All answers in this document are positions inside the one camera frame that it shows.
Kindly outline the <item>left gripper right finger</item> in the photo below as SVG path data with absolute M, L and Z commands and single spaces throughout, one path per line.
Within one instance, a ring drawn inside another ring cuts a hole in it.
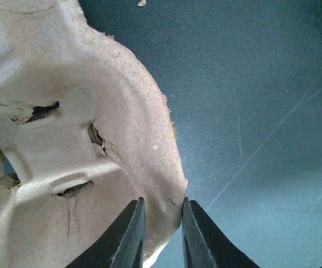
M 182 208 L 184 266 L 192 268 L 257 268 L 195 201 L 184 198 Z

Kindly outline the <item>pulp cup carrier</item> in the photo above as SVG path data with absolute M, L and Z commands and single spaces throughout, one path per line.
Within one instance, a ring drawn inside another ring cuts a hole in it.
M 187 187 L 167 99 L 78 1 L 0 1 L 0 267 L 65 267 L 134 199 L 144 267 Z

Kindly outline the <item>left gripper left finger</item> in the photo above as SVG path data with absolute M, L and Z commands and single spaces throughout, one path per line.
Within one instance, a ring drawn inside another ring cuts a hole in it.
M 102 236 L 67 268 L 142 267 L 145 240 L 145 202 L 132 200 Z

